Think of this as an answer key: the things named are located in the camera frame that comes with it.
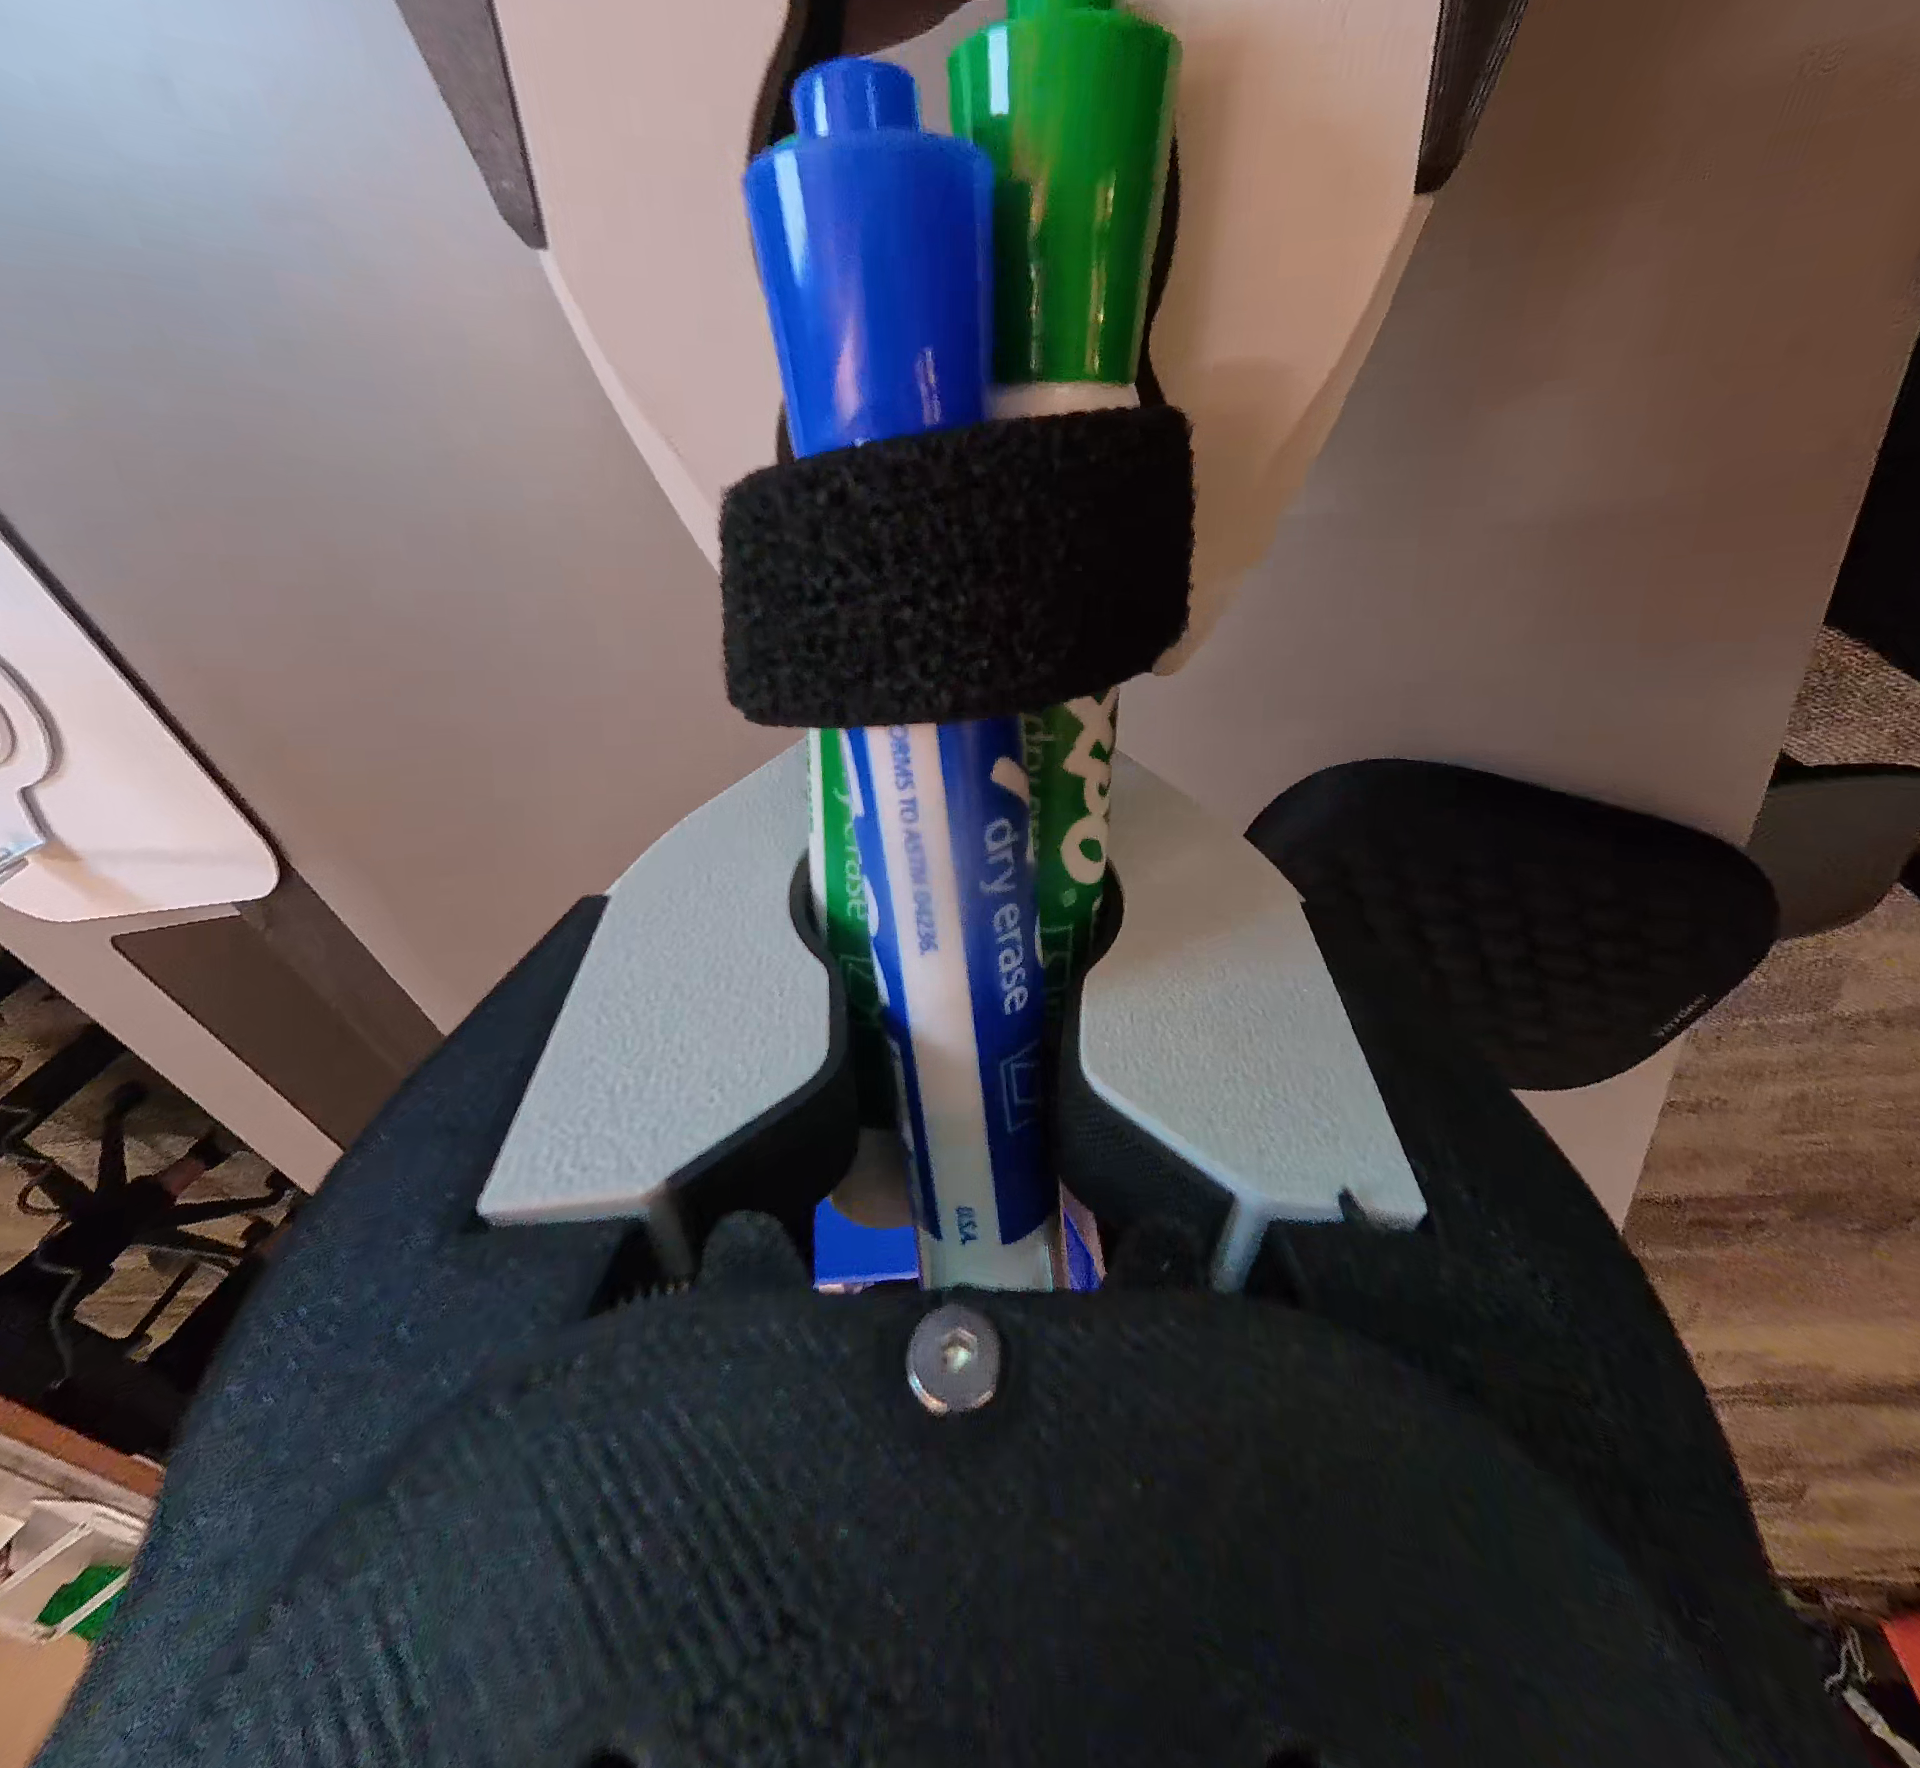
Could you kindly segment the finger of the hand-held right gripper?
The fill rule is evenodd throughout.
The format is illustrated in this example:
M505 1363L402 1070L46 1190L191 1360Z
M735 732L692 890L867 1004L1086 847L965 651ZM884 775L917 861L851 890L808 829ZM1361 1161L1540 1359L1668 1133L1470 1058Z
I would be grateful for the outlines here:
M1149 355L1192 427L1179 670L1273 546L1426 225L1442 0L1131 0L1182 42L1172 249Z
M791 0L493 0L588 364L711 566L734 483L771 463L781 378L741 175Z

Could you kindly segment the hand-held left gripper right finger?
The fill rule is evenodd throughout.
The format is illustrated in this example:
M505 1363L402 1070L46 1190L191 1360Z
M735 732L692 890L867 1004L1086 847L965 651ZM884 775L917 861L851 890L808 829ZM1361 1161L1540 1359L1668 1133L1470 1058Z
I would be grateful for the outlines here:
M1299 893L1127 753L1108 855L1058 1101L1064 1181L1101 1234L1420 1228L1427 1201Z

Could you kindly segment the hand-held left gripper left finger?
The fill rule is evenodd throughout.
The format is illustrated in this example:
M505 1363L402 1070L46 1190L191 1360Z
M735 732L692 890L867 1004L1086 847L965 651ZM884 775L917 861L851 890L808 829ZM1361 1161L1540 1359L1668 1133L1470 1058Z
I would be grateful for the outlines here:
M858 1146L849 1008L810 920L808 757L685 816L600 899L479 1195L494 1227L642 1220L699 1253L725 1216L815 1249Z

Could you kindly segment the green dry-erase marker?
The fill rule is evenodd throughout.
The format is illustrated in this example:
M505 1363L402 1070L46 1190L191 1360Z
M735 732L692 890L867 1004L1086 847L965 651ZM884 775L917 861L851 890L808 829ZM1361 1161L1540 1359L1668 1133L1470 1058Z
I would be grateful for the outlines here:
M879 1233L912 1223L900 1142L900 1098L874 969L865 883L851 790L835 729L808 729L808 889L813 911L848 995L858 1142L831 1206L854 1227Z
M995 420L1138 406L1179 42L1127 0L1004 0L950 55L956 136L995 170ZM1049 1045L1092 964L1120 690L1020 716Z

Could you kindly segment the blue plastic bin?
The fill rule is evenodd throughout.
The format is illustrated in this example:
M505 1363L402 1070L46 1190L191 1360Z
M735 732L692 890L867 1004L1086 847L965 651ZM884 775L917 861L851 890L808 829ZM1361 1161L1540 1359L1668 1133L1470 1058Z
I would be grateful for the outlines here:
M1064 1285L1092 1291L1105 1277L1105 1259L1093 1216L1064 1191ZM861 1291L918 1282L918 1236L910 1220L865 1227L828 1199L815 1216L815 1285L823 1291Z

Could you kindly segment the blue dry-erase marker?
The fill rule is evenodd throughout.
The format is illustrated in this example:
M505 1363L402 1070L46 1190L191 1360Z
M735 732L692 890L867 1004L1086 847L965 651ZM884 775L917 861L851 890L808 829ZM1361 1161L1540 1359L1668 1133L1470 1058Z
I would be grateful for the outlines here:
M792 461L725 521L729 678L835 729L927 1285L1062 1289L1046 988L989 485L993 171L878 60L802 74L745 171Z

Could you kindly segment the black chair base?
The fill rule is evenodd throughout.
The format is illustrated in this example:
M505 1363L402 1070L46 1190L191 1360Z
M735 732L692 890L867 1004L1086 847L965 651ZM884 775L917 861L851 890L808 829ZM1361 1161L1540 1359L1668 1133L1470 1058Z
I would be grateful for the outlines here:
M9 1086L2 1100L2 1153L23 1169L17 1206L53 1227L30 1253L5 1268L5 1396L36 1406L84 1376L141 1366L141 1349L157 1321L203 1272L243 1275L268 1234L268 1218L298 1195L298 1183L266 1169L261 1190L239 1198L188 1199L188 1190L241 1153L220 1127L194 1139L157 1171L129 1169L129 1123L154 1095L143 1080L123 1081L106 1100L96 1141L93 1179L82 1179L32 1145L32 1134L109 1072L120 1045L97 1024L57 1048L49 1064ZM106 1288L127 1253L174 1266L157 1299L125 1336L109 1336L82 1317L84 1301Z

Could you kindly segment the white stand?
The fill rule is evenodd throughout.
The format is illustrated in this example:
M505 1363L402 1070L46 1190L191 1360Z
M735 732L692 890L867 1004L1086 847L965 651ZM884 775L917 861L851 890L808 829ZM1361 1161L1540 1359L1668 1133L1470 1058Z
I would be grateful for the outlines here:
M282 880L276 845L5 528L5 908L184 917L264 901Z

